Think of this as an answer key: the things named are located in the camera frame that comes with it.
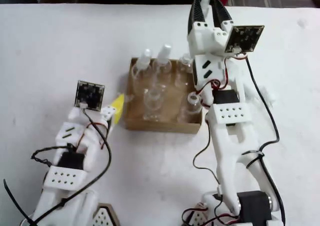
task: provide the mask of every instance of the black wire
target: black wire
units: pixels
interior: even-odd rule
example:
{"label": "black wire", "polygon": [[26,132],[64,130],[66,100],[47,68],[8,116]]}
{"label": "black wire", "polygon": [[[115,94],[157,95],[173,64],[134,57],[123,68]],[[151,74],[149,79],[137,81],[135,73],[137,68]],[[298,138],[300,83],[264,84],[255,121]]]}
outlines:
{"label": "black wire", "polygon": [[275,119],[274,119],[274,117],[273,117],[273,115],[272,115],[272,113],[271,113],[271,111],[270,111],[270,109],[269,109],[269,107],[268,107],[268,105],[267,105],[267,103],[266,103],[266,101],[265,101],[262,93],[260,92],[257,83],[256,83],[256,80],[255,80],[254,74],[252,73],[252,69],[251,69],[251,66],[250,66],[248,57],[246,57],[245,61],[246,61],[246,64],[247,64],[247,66],[248,66],[249,73],[250,73],[250,77],[251,77],[251,80],[252,80],[252,82],[253,82],[253,84],[254,84],[254,87],[255,87],[255,89],[256,89],[256,92],[258,92],[258,94],[259,94],[259,96],[260,96],[260,98],[261,98],[261,100],[262,100],[262,102],[263,102],[263,104],[264,104],[264,107],[265,107],[265,109],[267,110],[267,112],[268,112],[268,114],[269,114],[269,117],[270,117],[270,119],[271,119],[272,125],[273,125],[274,130],[275,130],[275,133],[276,133],[276,134],[275,134],[275,136],[276,136],[276,139],[275,139],[275,140],[265,142],[264,144],[261,145],[259,151],[262,152],[262,150],[263,150],[266,146],[268,146],[269,144],[279,142],[279,141],[280,141],[280,136],[279,136],[279,131],[278,131],[278,128],[277,128]]}
{"label": "black wire", "polygon": [[29,218],[29,216],[23,211],[23,209],[20,207],[20,205],[18,204],[18,202],[16,201],[15,197],[13,196],[13,194],[11,193],[6,180],[3,180],[3,184],[5,186],[5,190],[8,193],[9,197],[11,198],[12,202],[14,203],[14,205],[17,207],[17,209],[20,211],[20,213],[27,219],[28,223],[33,223],[34,221]]}
{"label": "black wire", "polygon": [[[194,224],[191,225],[191,224],[189,224],[189,223],[184,219],[184,214],[185,214],[186,212],[189,212],[189,211],[204,212],[204,211],[207,211],[207,210],[208,210],[208,208],[188,208],[188,209],[186,209],[185,211],[183,211],[183,213],[182,213],[182,215],[181,215],[183,225],[184,225],[184,226],[194,226]],[[206,222],[204,222],[204,223],[202,223],[202,224],[199,224],[199,223],[198,223],[198,226],[206,226],[206,225],[208,225],[208,223],[211,223],[211,222],[213,222],[213,221],[215,221],[215,220],[221,221],[221,220],[220,220],[221,217],[232,217],[232,218],[235,218],[234,216],[232,216],[232,215],[230,215],[230,214],[224,213],[224,215],[220,215],[220,216],[215,215],[215,217],[207,220]]]}
{"label": "black wire", "polygon": [[[259,87],[257,86],[257,83],[256,83],[255,78],[254,78],[254,74],[252,73],[252,69],[251,69],[250,62],[249,62],[248,57],[245,59],[245,61],[246,61],[246,64],[247,64],[247,66],[248,66],[249,73],[250,73],[250,77],[251,77],[251,80],[252,80],[252,82],[253,82],[253,84],[254,84],[254,87],[255,87],[256,91],[258,92],[258,94],[259,94],[259,96],[260,96],[260,98],[261,98],[261,100],[262,100],[262,102],[263,102],[263,104],[264,104],[264,107],[265,107],[265,109],[267,110],[267,112],[268,112],[268,114],[269,114],[269,117],[270,117],[270,119],[271,119],[271,121],[272,121],[272,125],[273,125],[273,127],[274,127],[275,132],[276,132],[276,134],[275,134],[275,135],[276,135],[276,139],[275,139],[275,140],[273,140],[273,141],[268,141],[268,142],[264,143],[264,144],[259,148],[259,151],[262,152],[262,150],[263,150],[266,146],[268,146],[268,145],[270,145],[270,144],[272,144],[272,143],[277,143],[277,142],[279,142],[279,141],[280,141],[280,136],[279,136],[279,131],[278,131],[276,122],[275,122],[275,120],[274,120],[274,117],[273,117],[273,115],[272,115],[272,113],[271,113],[271,111],[270,111],[270,109],[269,109],[269,107],[268,107],[268,105],[267,105],[267,103],[266,103],[266,101],[265,101],[262,93],[260,92]],[[285,207],[284,207],[282,198],[281,198],[281,196],[280,196],[280,193],[279,193],[279,191],[278,191],[278,189],[277,189],[277,187],[276,187],[276,184],[275,184],[275,182],[273,181],[272,177],[270,176],[270,174],[269,174],[269,172],[268,172],[268,169],[267,169],[267,167],[266,167],[266,165],[265,165],[265,162],[264,162],[264,160],[263,160],[263,156],[264,156],[264,154],[263,154],[263,155],[259,155],[257,158],[255,158],[253,161],[251,161],[249,164],[251,165],[253,162],[259,160],[259,162],[260,162],[260,164],[261,164],[261,167],[262,167],[262,169],[263,169],[263,171],[264,171],[264,173],[265,173],[265,175],[266,175],[269,183],[271,184],[271,187],[272,187],[273,190],[274,190],[276,199],[278,200],[279,207],[280,207],[280,211],[281,211],[281,219],[282,219],[282,222],[283,222],[283,226],[285,226],[285,224],[286,224]]]}
{"label": "black wire", "polygon": [[202,149],[200,152],[198,152],[198,153],[194,156],[193,161],[192,161],[192,164],[193,164],[193,166],[194,166],[195,168],[197,168],[197,169],[205,169],[205,170],[210,171],[210,172],[213,174],[214,178],[216,179],[217,183],[220,184],[220,183],[219,183],[219,180],[218,180],[218,178],[217,178],[217,176],[216,176],[216,174],[215,174],[210,168],[207,168],[207,167],[198,167],[198,166],[196,166],[196,164],[195,164],[196,158],[197,158],[201,153],[203,153],[204,151],[206,151],[206,149],[210,146],[210,141],[211,141],[210,127],[209,127],[209,124],[208,124],[207,121],[206,121],[206,124],[207,124],[207,126],[208,126],[208,132],[209,132],[209,140],[208,140],[208,143],[207,143],[207,145],[205,146],[204,149]]}
{"label": "black wire", "polygon": [[[41,162],[43,164],[46,164],[47,166],[51,166],[52,163],[49,162],[47,159],[39,159],[36,157],[36,155],[40,152],[44,152],[44,151],[49,151],[49,150],[53,150],[53,149],[59,149],[59,148],[67,148],[69,150],[72,150],[74,148],[74,146],[70,143],[67,144],[67,146],[54,146],[54,147],[46,147],[40,150],[35,151],[32,156],[31,159],[34,159],[37,162]],[[23,209],[20,207],[20,205],[18,204],[18,202],[16,201],[15,197],[13,196],[13,194],[11,193],[6,180],[3,180],[3,184],[5,186],[5,190],[8,193],[9,197],[11,198],[11,200],[13,201],[14,205],[17,207],[17,209],[21,212],[21,214],[27,219],[28,223],[34,223],[34,221],[28,217],[28,215],[23,211]]]}
{"label": "black wire", "polygon": [[40,152],[45,152],[45,151],[49,151],[49,150],[53,150],[53,149],[59,149],[59,148],[66,148],[66,149],[72,150],[73,146],[72,146],[72,144],[68,143],[67,146],[45,147],[43,149],[39,149],[39,150],[35,151],[32,154],[31,159],[33,159],[33,160],[35,160],[37,162],[46,164],[48,167],[51,167],[52,163],[48,159],[40,159],[40,158],[37,158],[36,155],[38,153],[40,153]]}
{"label": "black wire", "polygon": [[40,220],[42,220],[44,217],[48,216],[51,212],[53,212],[54,210],[56,210],[59,207],[64,206],[68,201],[70,201],[71,199],[73,199],[74,197],[76,197],[78,194],[82,193],[84,190],[86,190],[88,187],[90,187],[91,185],[93,185],[96,181],[98,181],[104,174],[105,172],[109,169],[110,165],[111,165],[111,160],[112,160],[112,153],[111,153],[111,149],[110,146],[107,142],[107,139],[104,137],[103,133],[100,131],[100,129],[95,125],[95,122],[93,122],[93,120],[87,115],[85,109],[83,109],[83,113],[85,114],[85,116],[87,116],[87,118],[89,119],[90,123],[92,124],[92,126],[95,128],[95,130],[99,133],[99,135],[101,136],[101,138],[103,139],[105,146],[108,150],[109,153],[109,160],[108,163],[105,167],[105,169],[96,177],[94,178],[91,182],[89,182],[86,186],[84,186],[83,188],[79,189],[77,192],[75,192],[74,194],[72,194],[70,197],[65,198],[63,200],[61,200],[60,203],[58,203],[56,206],[52,207],[51,209],[49,209],[47,212],[45,212],[44,214],[42,214],[40,217],[38,217],[34,223],[30,224],[30,226],[35,226],[36,223],[38,223]]}
{"label": "black wire", "polygon": [[[218,209],[218,207],[221,206],[221,204],[222,204],[222,198],[221,198],[220,203],[217,206],[214,207],[213,211],[214,211],[214,216],[215,217],[217,217],[217,209]],[[217,220],[219,221],[219,223],[222,223],[223,225],[226,225],[219,217],[217,217]]]}

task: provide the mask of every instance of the white robotic arm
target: white robotic arm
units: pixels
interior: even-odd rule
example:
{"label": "white robotic arm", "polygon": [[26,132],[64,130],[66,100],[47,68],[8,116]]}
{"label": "white robotic arm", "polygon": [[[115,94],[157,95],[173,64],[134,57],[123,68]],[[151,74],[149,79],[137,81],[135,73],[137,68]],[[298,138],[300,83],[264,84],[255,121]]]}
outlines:
{"label": "white robotic arm", "polygon": [[[274,188],[263,166],[252,163],[262,152],[246,103],[242,76],[229,60],[246,59],[247,53],[255,49],[263,29],[264,26],[236,26],[219,0],[194,0],[187,40],[190,54],[194,57],[194,85],[202,98],[202,105],[208,108],[205,119],[217,160],[218,195],[229,211],[238,215],[238,222],[253,226],[280,226],[283,223],[271,217],[271,211],[280,208]],[[237,193],[234,181],[237,163],[249,165],[248,169],[257,180],[260,191]],[[212,201],[215,199],[212,194],[204,198],[204,203],[213,211]],[[246,202],[251,206],[261,206],[261,210],[266,211],[261,224],[243,218],[250,214]]]}
{"label": "white robotic arm", "polygon": [[[101,109],[103,93],[104,86],[79,81],[75,107],[69,113],[68,122],[62,124],[55,138],[56,146],[37,150],[32,155],[32,159],[49,166],[32,216],[27,216],[19,207],[4,181],[13,202],[25,216],[20,225],[119,225],[112,206],[99,203],[98,194],[90,189],[111,164],[112,155],[107,136],[118,122],[124,99],[120,95],[113,102],[114,106]],[[105,169],[97,176],[93,167],[104,146],[106,150],[103,153],[108,153],[108,161]],[[39,152],[51,149],[57,149],[52,162],[36,157]]]}

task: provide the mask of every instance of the red wire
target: red wire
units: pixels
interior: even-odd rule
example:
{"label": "red wire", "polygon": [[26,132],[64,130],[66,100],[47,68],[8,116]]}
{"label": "red wire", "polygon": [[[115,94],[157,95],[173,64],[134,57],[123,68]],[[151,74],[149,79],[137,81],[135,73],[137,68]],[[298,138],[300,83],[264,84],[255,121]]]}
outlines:
{"label": "red wire", "polygon": [[[186,221],[184,220],[184,214],[185,214],[186,212],[188,212],[188,211],[200,211],[200,212],[204,212],[204,211],[207,211],[207,210],[208,210],[208,208],[188,208],[188,209],[186,209],[185,211],[183,211],[183,213],[182,213],[182,215],[181,215],[182,221],[183,221],[184,225],[186,225],[186,226],[191,226],[188,222],[186,222]],[[228,214],[228,213],[222,213],[222,214],[220,214],[219,216],[213,217],[213,218],[209,219],[208,221],[204,222],[203,224],[200,224],[199,226],[206,226],[208,223],[211,223],[211,222],[213,222],[213,221],[215,221],[216,219],[221,218],[221,217],[234,217],[234,216],[232,216],[232,215],[230,215],[230,214]],[[227,224],[227,225],[231,225],[231,224],[233,224],[233,223],[235,223],[235,222],[238,222],[238,219],[230,220],[230,221],[227,222],[226,224]]]}
{"label": "red wire", "polygon": [[229,83],[229,76],[228,76],[228,69],[227,69],[226,60],[227,60],[227,58],[224,59],[225,85],[223,87],[221,87],[220,90],[226,88]]}
{"label": "red wire", "polygon": [[[108,130],[107,127],[106,127],[103,123],[95,122],[95,124],[96,124],[96,125],[100,125],[100,126],[104,126],[105,129]],[[90,127],[91,125],[92,125],[92,123],[89,123],[85,128],[88,128],[88,127]],[[80,139],[79,139],[79,141],[78,141],[78,143],[77,143],[77,145],[76,145],[77,147],[79,147],[80,142],[81,142],[81,140],[83,139],[84,135],[85,135],[85,134],[84,134],[84,132],[83,132],[83,134],[81,135],[81,137],[80,137]]]}

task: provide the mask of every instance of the clear plastic bottle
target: clear plastic bottle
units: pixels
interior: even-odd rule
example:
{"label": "clear plastic bottle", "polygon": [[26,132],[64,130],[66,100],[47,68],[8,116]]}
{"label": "clear plastic bottle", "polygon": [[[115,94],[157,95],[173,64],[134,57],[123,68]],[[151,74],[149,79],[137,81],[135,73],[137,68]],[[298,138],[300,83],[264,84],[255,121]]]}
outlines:
{"label": "clear plastic bottle", "polygon": [[200,96],[195,92],[189,93],[183,98],[177,121],[179,123],[196,123],[202,110]]}
{"label": "clear plastic bottle", "polygon": [[178,61],[174,85],[178,88],[188,87],[193,81],[192,76],[192,58],[190,54],[184,54]]}
{"label": "clear plastic bottle", "polygon": [[165,90],[171,83],[172,64],[169,59],[170,52],[171,46],[164,45],[152,64],[152,69],[155,72],[154,83],[160,85],[162,90]]}
{"label": "clear plastic bottle", "polygon": [[136,96],[143,96],[152,83],[152,68],[150,65],[151,51],[146,49],[131,69],[133,91]]}
{"label": "clear plastic bottle", "polygon": [[164,104],[164,92],[161,87],[153,86],[144,95],[143,119],[147,121],[160,121]]}

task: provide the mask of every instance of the cardboard tray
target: cardboard tray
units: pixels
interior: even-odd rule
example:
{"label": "cardboard tray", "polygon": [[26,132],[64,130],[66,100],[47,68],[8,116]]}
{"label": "cardboard tray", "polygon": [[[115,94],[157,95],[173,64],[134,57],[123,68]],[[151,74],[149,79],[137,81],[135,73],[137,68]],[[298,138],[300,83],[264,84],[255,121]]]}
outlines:
{"label": "cardboard tray", "polygon": [[196,134],[202,123],[202,112],[199,115],[196,123],[178,123],[177,115],[180,111],[181,101],[188,93],[194,92],[194,83],[192,75],[188,78],[190,86],[188,88],[179,89],[175,86],[177,60],[171,60],[172,63],[172,77],[171,84],[165,93],[164,104],[162,107],[161,121],[145,121],[144,114],[144,100],[143,97],[134,95],[133,81],[131,78],[131,68],[136,63],[137,58],[132,58],[130,63],[130,70],[126,88],[126,101],[132,99],[124,104],[124,124],[129,130],[140,131],[159,131],[159,132],[180,132]]}

